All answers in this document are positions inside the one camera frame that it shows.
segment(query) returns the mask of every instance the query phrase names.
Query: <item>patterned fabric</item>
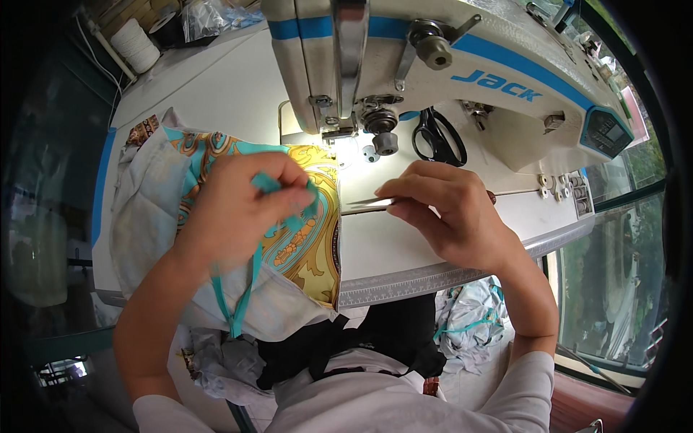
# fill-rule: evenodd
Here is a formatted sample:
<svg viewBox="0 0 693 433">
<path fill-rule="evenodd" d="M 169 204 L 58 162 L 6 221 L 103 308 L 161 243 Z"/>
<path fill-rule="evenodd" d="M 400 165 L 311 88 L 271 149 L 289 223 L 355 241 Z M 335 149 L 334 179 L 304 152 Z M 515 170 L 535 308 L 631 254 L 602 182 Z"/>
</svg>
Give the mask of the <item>patterned fabric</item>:
<svg viewBox="0 0 693 433">
<path fill-rule="evenodd" d="M 144 121 L 137 123 L 134 128 L 130 130 L 130 135 L 125 141 L 125 144 L 135 145 L 138 148 L 141 147 L 144 142 L 154 134 L 154 131 L 156 131 L 158 127 L 159 121 L 157 120 L 157 115 L 154 114 L 144 119 Z"/>
<path fill-rule="evenodd" d="M 285 152 L 313 181 L 317 212 L 302 215 L 305 225 L 292 233 L 282 222 L 261 240 L 262 261 L 291 280 L 308 296 L 334 308 L 340 283 L 337 161 L 318 146 L 275 146 L 248 143 L 222 132 L 185 132 L 163 127 L 171 144 L 192 159 L 183 183 L 178 230 L 186 223 L 211 164 L 220 155 Z"/>
</svg>

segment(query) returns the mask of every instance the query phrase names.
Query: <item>person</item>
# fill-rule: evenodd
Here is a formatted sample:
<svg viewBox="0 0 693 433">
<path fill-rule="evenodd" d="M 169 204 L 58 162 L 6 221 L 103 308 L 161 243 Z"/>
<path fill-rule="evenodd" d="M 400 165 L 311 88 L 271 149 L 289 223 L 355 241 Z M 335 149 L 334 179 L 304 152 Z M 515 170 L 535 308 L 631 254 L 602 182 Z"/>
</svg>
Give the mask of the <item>person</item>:
<svg viewBox="0 0 693 433">
<path fill-rule="evenodd" d="M 283 189 L 259 193 L 250 181 L 261 171 Z M 245 265 L 269 227 L 312 202 L 307 181 L 281 153 L 215 161 L 175 244 L 132 295 L 114 331 L 140 432 L 211 432 L 180 403 L 166 368 L 179 316 L 212 263 Z M 508 371 L 477 412 L 425 395 L 424 383 L 430 385 L 426 380 L 440 374 L 444 362 L 430 350 L 434 294 L 371 306 L 357 330 L 326 321 L 284 342 L 259 343 L 269 360 L 258 384 L 273 388 L 279 407 L 266 432 L 548 432 L 556 302 L 479 177 L 416 161 L 375 195 L 405 197 L 387 212 L 416 227 L 442 259 L 498 276 L 516 332 Z"/>
</svg>

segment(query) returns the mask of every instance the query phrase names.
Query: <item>white shirt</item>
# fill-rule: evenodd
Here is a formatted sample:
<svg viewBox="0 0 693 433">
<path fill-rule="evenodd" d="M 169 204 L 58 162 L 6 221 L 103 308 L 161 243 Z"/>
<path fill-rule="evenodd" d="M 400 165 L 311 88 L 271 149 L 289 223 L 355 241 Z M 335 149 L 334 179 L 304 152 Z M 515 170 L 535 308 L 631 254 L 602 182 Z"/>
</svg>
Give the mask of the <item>white shirt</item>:
<svg viewBox="0 0 693 433">
<path fill-rule="evenodd" d="M 279 406 L 265 433 L 341 432 L 548 432 L 554 360 L 531 352 L 516 360 L 478 412 L 423 395 L 416 372 L 396 378 L 407 367 L 363 348 L 333 357 L 326 371 L 363 366 L 313 382 L 307 370 L 275 385 Z M 192 412 L 164 396 L 142 396 L 133 404 L 141 433 L 211 433 Z"/>
</svg>

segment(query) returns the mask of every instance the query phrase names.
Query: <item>jack logo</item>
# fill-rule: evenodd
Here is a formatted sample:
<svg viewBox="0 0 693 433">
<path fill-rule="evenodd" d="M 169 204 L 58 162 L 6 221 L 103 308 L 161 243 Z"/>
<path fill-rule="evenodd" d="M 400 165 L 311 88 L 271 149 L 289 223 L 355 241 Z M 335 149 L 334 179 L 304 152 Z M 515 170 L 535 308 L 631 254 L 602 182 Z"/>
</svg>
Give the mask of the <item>jack logo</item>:
<svg viewBox="0 0 693 433">
<path fill-rule="evenodd" d="M 476 71 L 472 72 L 472 74 L 469 77 L 452 76 L 451 78 L 453 80 L 464 82 L 476 81 L 476 83 L 479 86 L 488 87 L 489 89 L 500 89 L 500 91 L 505 94 L 517 96 L 518 98 L 524 98 L 529 102 L 533 102 L 532 98 L 541 96 L 541 94 L 535 93 L 534 90 L 528 89 L 525 86 L 520 85 L 516 82 L 510 82 L 508 84 L 505 84 L 508 82 L 508 80 L 499 76 L 492 75 L 490 73 L 487 73 L 483 78 L 481 78 L 481 76 L 483 76 L 484 74 L 485 72 L 477 69 Z"/>
</svg>

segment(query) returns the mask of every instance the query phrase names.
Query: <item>industrial sewing machine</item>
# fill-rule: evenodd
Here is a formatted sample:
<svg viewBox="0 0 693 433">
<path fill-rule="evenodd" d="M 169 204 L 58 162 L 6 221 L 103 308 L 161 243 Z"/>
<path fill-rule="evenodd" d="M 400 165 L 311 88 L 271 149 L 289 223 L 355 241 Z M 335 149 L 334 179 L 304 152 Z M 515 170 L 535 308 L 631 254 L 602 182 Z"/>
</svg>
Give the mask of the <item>industrial sewing machine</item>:
<svg viewBox="0 0 693 433">
<path fill-rule="evenodd" d="M 301 130 L 330 142 L 373 134 L 360 146 L 378 171 L 411 147 L 401 119 L 442 104 L 470 154 L 465 168 L 500 194 L 542 191 L 547 177 L 610 161 L 633 140 L 589 48 L 537 10 L 512 0 L 263 2 Z"/>
</svg>

